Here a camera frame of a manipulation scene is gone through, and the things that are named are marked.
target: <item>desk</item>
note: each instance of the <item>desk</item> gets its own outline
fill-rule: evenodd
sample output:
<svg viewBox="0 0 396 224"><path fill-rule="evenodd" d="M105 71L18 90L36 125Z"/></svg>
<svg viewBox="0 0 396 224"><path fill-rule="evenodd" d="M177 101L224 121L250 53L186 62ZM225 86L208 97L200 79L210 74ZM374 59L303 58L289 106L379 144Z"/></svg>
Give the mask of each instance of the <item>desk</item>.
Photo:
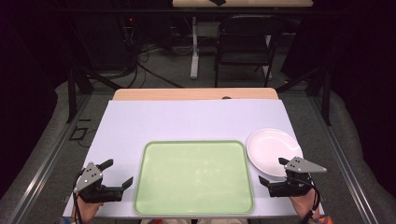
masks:
<svg viewBox="0 0 396 224"><path fill-rule="evenodd" d="M233 99L219 100L224 96ZM245 144L252 133L269 127L280 129L295 138L286 109L273 89L118 90L108 103L84 167L89 161L101 163L113 159L114 165L104 171L103 184L108 187L119 186L131 176L134 177L134 183L124 191L121 202L106 203L97 216L146 218L134 211L133 201L143 148L148 142L233 139ZM226 217L296 215L288 198L271 198L267 188L258 179L258 175L262 175L276 182L283 181L284 177L266 175L250 161L248 169L254 209L246 215ZM70 216L72 206L72 201L69 201L64 216Z"/></svg>
<svg viewBox="0 0 396 224"><path fill-rule="evenodd" d="M173 0L173 7L217 7L217 5L208 0ZM221 7L312 7L312 0L228 0ZM192 61L191 61L191 79L198 78L199 50L197 39L199 35L217 36L218 24L208 24L205 22L203 27L208 28L203 31L199 30L199 22L196 17L192 18ZM264 66L263 72L266 73L268 66Z"/></svg>

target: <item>gray carpet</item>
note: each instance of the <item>gray carpet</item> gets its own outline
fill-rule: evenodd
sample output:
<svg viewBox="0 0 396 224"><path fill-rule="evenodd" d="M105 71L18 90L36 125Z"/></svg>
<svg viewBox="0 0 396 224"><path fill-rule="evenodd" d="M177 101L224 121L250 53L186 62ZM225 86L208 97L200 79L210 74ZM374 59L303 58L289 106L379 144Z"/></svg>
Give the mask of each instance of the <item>gray carpet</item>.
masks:
<svg viewBox="0 0 396 224"><path fill-rule="evenodd" d="M280 48L276 55L274 67L274 77L270 82L270 87L277 87L284 83L285 76L279 70L287 52L285 48ZM199 77L197 80L190 79L190 55L178 55L163 50L151 52L149 55L142 55L140 58L150 71L155 72L165 78L175 81L183 87L213 87L213 53L211 48L201 51L199 65ZM219 79L220 87L261 87L260 73L252 70L235 68L239 75L224 75L229 70L221 70ZM114 79L121 86L126 87L133 79L133 74L127 77ZM78 116L78 121L73 125L66 125L67 108L67 87L65 84L57 89L59 96L58 104L52 120L50 121L42 138L32 152L32 155L19 177L8 190L7 194L0 201L0 223L8 223L15 208L23 199L23 193L28 189L29 184L35 179L35 174L39 171L42 163L46 161L48 155L56 146L61 146L59 158L50 176L45 179L45 185L40 189L40 193L32 201L32 207L26 209L22 221L24 223L51 223L56 217L61 216L65 207L63 202L65 196L71 193L72 182L75 174L82 167L85 155L88 151L92 139L95 135L100 119L106 109L106 103L114 93L110 88L102 83L92 81L95 87L94 94L90 97L88 104L82 108L82 113ZM131 88L174 88L169 83L158 79L142 69L138 70L137 78ZM279 94L290 115L290 121L296 133L297 139L303 149L304 156L318 164L328 168L326 174L312 174L314 180L323 194L323 207L325 212L331 215L337 224L342 223L363 223L361 214L355 204L350 190L340 172L340 168L335 161L333 144L323 128L322 120L316 113L312 99L306 98L303 93L295 93L304 89L304 85L297 86L287 93ZM352 166L353 173L362 185L362 190L367 195L367 200L372 206L378 223L392 223L396 220L396 202L385 190L375 181L375 177L361 158L361 146L356 129L353 126L342 100L335 94L331 99L331 121L332 130L337 140L344 150L346 157ZM68 133L66 141L59 143L63 130L87 129L88 134L83 140L69 140L71 132ZM270 218L254 220L255 223L293 223L296 218ZM94 223L136 223L136 220L109 220L97 218Z"/></svg>

